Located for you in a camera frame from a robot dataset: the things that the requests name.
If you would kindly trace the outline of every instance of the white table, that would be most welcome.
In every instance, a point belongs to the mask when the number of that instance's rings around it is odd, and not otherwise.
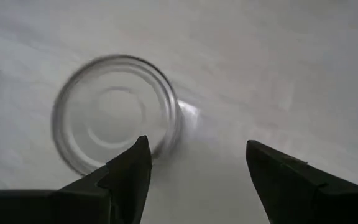
[[[16,0],[0,1],[0,189],[79,178],[51,140],[53,101],[118,53],[158,66],[185,115],[142,223],[268,223],[248,139],[358,184],[358,1]]]

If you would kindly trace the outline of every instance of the white surface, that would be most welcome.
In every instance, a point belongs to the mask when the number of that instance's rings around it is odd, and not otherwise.
[[[186,120],[143,223],[267,223],[248,139],[358,184],[358,1],[0,1],[0,189],[78,178],[50,139],[53,100],[115,53],[156,64]]]

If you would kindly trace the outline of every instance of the marble surface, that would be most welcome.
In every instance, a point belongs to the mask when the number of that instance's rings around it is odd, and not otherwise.
[[[268,223],[248,139],[358,184],[358,1],[12,0],[0,1],[0,189],[79,178],[50,112],[72,72],[107,54],[158,66],[185,117],[142,223]]]

